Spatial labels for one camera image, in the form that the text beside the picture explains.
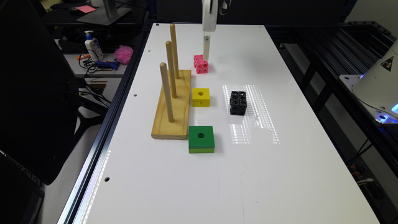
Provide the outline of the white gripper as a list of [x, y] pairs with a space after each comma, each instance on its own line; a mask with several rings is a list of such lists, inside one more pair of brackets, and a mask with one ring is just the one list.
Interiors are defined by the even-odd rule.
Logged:
[[203, 36], [203, 60], [208, 61], [210, 55], [211, 32], [216, 30], [218, 16], [217, 0], [202, 0], [202, 28]]

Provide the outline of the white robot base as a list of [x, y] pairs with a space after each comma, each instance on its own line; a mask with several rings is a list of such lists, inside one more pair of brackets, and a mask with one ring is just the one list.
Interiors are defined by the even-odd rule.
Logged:
[[397, 124], [397, 42], [366, 73], [339, 79], [377, 123]]

